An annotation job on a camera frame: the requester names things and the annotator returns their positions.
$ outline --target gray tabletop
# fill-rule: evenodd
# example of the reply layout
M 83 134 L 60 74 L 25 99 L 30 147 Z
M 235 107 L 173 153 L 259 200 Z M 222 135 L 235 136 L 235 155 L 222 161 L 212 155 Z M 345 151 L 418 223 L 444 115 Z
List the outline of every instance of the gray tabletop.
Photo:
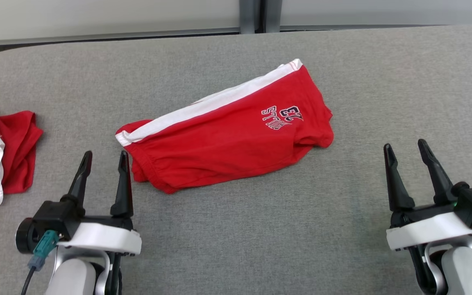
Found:
M 122 263 L 124 294 L 419 294 L 407 252 L 386 243 L 382 147 L 393 145 L 417 205 L 433 188 L 424 138 L 453 182 L 472 185 L 472 26 L 41 45 L 0 52 L 0 115 L 37 114 L 34 184 L 0 206 L 0 294 L 16 294 L 27 255 L 14 233 L 67 192 L 94 153 L 85 207 L 116 193 L 114 133 L 300 58 L 333 111 L 335 140 L 251 179 L 165 195 L 133 183 L 142 253 Z M 32 278 L 41 294 L 52 261 Z

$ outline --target red shorts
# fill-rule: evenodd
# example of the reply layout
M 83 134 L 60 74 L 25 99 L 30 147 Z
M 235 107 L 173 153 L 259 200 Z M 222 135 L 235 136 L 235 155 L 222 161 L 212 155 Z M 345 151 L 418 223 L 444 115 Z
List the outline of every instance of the red shorts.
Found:
M 257 176 L 333 142 L 332 114 L 299 59 L 155 120 L 121 127 L 134 180 L 179 189 Z

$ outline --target cable connector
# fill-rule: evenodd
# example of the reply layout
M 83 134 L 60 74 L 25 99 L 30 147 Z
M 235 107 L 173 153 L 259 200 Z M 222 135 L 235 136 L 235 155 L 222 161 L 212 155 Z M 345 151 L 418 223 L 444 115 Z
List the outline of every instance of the cable connector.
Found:
M 43 237 L 41 237 L 41 240 L 39 240 L 36 248 L 34 248 L 34 255 L 28 261 L 28 268 L 32 269 L 32 267 L 35 267 L 35 271 L 40 271 L 43 265 L 45 265 L 48 254 L 58 245 L 58 241 L 58 233 L 53 230 L 47 230 Z

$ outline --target white stripe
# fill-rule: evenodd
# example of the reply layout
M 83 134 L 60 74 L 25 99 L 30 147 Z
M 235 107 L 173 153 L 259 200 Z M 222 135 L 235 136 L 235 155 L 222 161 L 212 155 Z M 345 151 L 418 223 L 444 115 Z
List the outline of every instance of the white stripe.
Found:
M 269 72 L 267 75 L 257 77 L 238 86 L 234 86 L 232 88 L 214 93 L 213 95 L 206 96 L 188 107 L 163 115 L 139 127 L 132 133 L 122 131 L 116 134 L 116 139 L 122 146 L 127 146 L 133 142 L 138 142 L 143 140 L 143 138 L 146 138 L 152 134 L 156 134 L 176 123 L 180 123 L 196 116 L 212 112 L 213 110 L 221 108 L 222 106 L 226 106 L 229 103 L 233 103 L 239 99 L 247 97 L 248 95 L 251 95 L 252 93 L 264 88 L 265 86 L 268 86 L 273 82 L 285 77 L 286 75 L 298 71 L 302 65 L 302 62 L 297 58 L 294 61 L 289 62 L 287 65 L 279 66 L 277 69 Z

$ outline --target printed logo on shorts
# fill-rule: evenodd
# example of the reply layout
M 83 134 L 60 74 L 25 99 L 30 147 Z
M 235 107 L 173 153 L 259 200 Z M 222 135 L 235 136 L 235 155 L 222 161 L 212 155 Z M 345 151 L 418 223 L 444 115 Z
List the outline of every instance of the printed logo on shorts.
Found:
M 303 121 L 303 116 L 300 113 L 300 109 L 297 106 L 292 106 L 290 108 L 280 110 L 279 112 L 277 112 L 276 106 L 272 106 L 266 110 L 262 110 L 262 115 L 269 115 L 262 118 L 262 120 L 264 121 L 272 120 L 272 121 L 267 122 L 266 125 L 269 128 L 274 129 L 274 130 L 278 130 L 285 125 L 292 125 L 292 123 L 288 123 L 288 122 L 291 122 L 294 119 L 300 119 Z

